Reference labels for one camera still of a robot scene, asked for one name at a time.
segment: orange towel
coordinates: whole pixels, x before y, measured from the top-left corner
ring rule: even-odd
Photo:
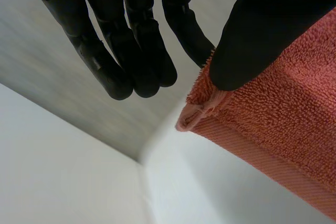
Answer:
[[[208,72],[209,64],[177,129],[210,139],[336,220],[336,8],[242,88],[218,91]]]

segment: white wall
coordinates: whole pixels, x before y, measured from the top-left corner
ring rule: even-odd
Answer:
[[[174,129],[181,104],[143,153],[159,224],[335,223],[238,157]]]
[[[1,224],[148,223],[139,165],[0,85]]]

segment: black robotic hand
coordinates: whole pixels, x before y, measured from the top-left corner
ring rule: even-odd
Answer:
[[[78,54],[111,97],[122,100],[134,89],[156,94],[177,78],[164,47],[153,0],[88,0],[119,65],[109,55],[88,16],[85,0],[43,0]],[[214,48],[198,26],[190,0],[162,0],[168,24],[192,60],[202,66]],[[221,90],[234,90],[263,72],[281,52],[336,0],[237,0],[213,56],[210,77]]]
[[[131,29],[124,17],[124,1]],[[123,100],[133,89],[144,98],[169,87],[176,69],[153,17],[154,0],[88,0],[117,64],[99,40],[85,0],[43,0],[79,56],[108,94]],[[201,66],[214,46],[198,26],[190,0],[162,0],[169,25],[189,56]]]

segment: black fingertip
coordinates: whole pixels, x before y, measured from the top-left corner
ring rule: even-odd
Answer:
[[[159,80],[144,58],[133,32],[127,28],[107,36],[113,54],[120,66],[131,77],[135,92],[143,98],[152,97],[159,88]]]
[[[81,40],[77,52],[110,97],[124,100],[132,94],[131,79],[115,62],[101,41]]]
[[[164,5],[164,13],[184,51],[200,68],[203,67],[214,45],[199,27],[195,13],[188,5]]]
[[[172,86],[177,81],[177,71],[165,48],[158,22],[153,18],[143,20],[133,26],[133,31],[160,86]]]
[[[126,81],[115,81],[107,77],[107,84],[104,85],[109,96],[117,101],[125,100],[133,93],[133,86],[130,79]]]

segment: black glove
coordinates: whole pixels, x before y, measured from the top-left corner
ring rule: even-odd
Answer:
[[[124,18],[124,0],[88,0],[119,65],[99,40],[85,0],[43,0],[64,29],[77,53],[108,94],[117,100],[131,95],[155,95],[159,86],[177,79],[153,17],[154,0],[125,0],[131,29]],[[198,26],[190,0],[162,0],[166,19],[185,51],[201,66],[214,46]]]
[[[175,68],[153,19],[153,0],[126,0],[131,28],[140,48],[123,19],[122,0],[89,0],[122,69],[112,62],[98,41],[84,0],[44,2],[70,40],[75,40],[75,48],[85,49],[79,54],[113,98],[126,98],[133,87],[140,96],[149,97],[159,85],[167,87],[176,80]],[[190,0],[162,2],[168,24],[187,54],[201,67],[213,45],[189,9]],[[237,0],[211,63],[213,83],[221,90],[241,87],[264,71],[335,5],[336,0]]]

